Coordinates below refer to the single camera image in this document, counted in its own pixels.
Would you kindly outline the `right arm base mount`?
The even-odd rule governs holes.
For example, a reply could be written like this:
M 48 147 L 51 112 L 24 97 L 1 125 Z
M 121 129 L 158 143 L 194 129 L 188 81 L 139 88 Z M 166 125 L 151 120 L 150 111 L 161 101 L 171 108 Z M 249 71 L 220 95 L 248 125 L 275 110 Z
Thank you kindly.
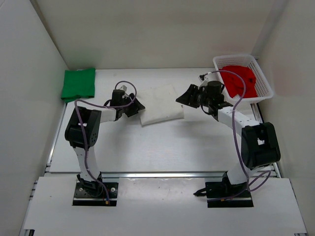
M 206 197 L 208 208 L 248 208 L 254 207 L 246 182 L 231 184 L 227 174 L 220 182 L 205 182 L 205 187 L 197 190 L 196 197 Z

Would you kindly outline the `green polo t shirt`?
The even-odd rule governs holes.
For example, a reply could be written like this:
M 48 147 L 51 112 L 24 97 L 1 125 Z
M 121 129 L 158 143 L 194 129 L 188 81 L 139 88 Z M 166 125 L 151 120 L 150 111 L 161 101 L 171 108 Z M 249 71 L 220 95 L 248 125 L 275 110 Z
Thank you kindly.
M 94 98 L 95 96 L 95 68 L 83 70 L 66 70 L 61 100 L 64 103 L 80 98 Z

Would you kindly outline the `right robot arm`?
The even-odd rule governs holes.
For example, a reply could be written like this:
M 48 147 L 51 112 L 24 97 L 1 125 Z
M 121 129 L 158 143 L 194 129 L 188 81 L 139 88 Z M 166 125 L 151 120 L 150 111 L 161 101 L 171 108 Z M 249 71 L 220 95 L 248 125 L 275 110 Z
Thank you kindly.
M 248 189 L 249 179 L 257 171 L 278 162 L 281 158 L 275 128 L 270 122 L 258 122 L 236 110 L 223 95 L 224 84 L 207 82 L 204 86 L 191 84 L 176 102 L 201 110 L 216 121 L 230 127 L 236 144 L 238 164 L 227 171 L 219 188 L 226 196 L 233 196 L 240 188 Z

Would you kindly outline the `red t shirt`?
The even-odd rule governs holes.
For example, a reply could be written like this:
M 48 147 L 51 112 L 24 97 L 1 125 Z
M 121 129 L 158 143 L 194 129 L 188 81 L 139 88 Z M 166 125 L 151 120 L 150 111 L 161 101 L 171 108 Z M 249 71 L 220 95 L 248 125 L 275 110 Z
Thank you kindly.
M 231 71 L 244 80 L 246 85 L 244 98 L 257 97 L 257 92 L 255 90 L 256 77 L 250 68 L 239 65 L 229 65 L 223 67 L 221 70 Z M 243 94 L 244 85 L 236 75 L 227 72 L 221 72 L 220 75 L 231 98 Z

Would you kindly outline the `white t shirt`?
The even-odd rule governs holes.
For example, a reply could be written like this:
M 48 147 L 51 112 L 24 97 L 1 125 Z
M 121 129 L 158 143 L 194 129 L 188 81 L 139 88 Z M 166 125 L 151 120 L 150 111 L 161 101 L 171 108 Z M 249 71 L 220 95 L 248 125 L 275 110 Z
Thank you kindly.
M 136 98 L 145 107 L 139 112 L 142 126 L 184 118 L 184 109 L 176 102 L 178 97 L 173 85 L 164 85 L 139 91 Z

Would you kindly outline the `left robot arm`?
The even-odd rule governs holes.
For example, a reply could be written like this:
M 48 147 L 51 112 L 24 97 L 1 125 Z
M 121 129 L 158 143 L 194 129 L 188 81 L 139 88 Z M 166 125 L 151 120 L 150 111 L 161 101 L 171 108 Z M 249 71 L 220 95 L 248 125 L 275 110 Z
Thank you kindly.
M 137 90 L 127 94 L 126 87 L 115 86 L 112 97 L 97 105 L 82 99 L 74 101 L 74 110 L 65 130 L 65 139 L 76 153 L 80 174 L 77 176 L 81 187 L 91 196 L 97 197 L 108 192 L 101 180 L 96 163 L 94 146 L 102 123 L 118 121 L 123 115 L 128 118 L 138 114 L 145 106 L 137 99 Z

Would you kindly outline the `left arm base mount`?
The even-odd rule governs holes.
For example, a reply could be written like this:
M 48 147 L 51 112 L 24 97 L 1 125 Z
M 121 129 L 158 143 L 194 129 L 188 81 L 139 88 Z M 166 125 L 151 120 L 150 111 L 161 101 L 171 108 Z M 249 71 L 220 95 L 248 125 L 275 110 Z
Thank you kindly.
M 104 187 L 95 181 L 85 181 L 78 174 L 73 194 L 73 206 L 115 207 L 119 190 L 118 182 L 104 182 Z

